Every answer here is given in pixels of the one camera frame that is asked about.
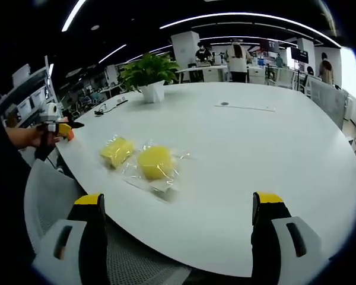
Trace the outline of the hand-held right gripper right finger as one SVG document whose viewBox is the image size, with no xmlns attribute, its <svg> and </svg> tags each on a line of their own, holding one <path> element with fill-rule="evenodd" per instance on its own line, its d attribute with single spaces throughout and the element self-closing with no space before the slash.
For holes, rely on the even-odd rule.
<svg viewBox="0 0 356 285">
<path fill-rule="evenodd" d="M 309 284 L 324 267 L 318 234 L 276 194 L 253 194 L 253 284 Z"/>
</svg>

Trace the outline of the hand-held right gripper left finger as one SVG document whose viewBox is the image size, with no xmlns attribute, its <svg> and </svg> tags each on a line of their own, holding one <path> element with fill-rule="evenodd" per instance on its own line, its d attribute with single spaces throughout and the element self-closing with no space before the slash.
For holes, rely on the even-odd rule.
<svg viewBox="0 0 356 285">
<path fill-rule="evenodd" d="M 42 237 L 32 269 L 46 284 L 108 284 L 103 194 L 77 199 Z"/>
</svg>

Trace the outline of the person's left hand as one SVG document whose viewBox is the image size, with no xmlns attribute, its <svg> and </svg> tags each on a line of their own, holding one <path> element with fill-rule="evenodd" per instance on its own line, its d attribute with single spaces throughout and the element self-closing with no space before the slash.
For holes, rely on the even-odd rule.
<svg viewBox="0 0 356 285">
<path fill-rule="evenodd" d="M 12 144 L 18 148 L 27 147 L 40 147 L 42 138 L 46 136 L 46 145 L 54 147 L 60 138 L 54 133 L 47 131 L 44 127 L 31 127 L 31 128 L 9 128 L 5 127 L 5 131 Z"/>
</svg>

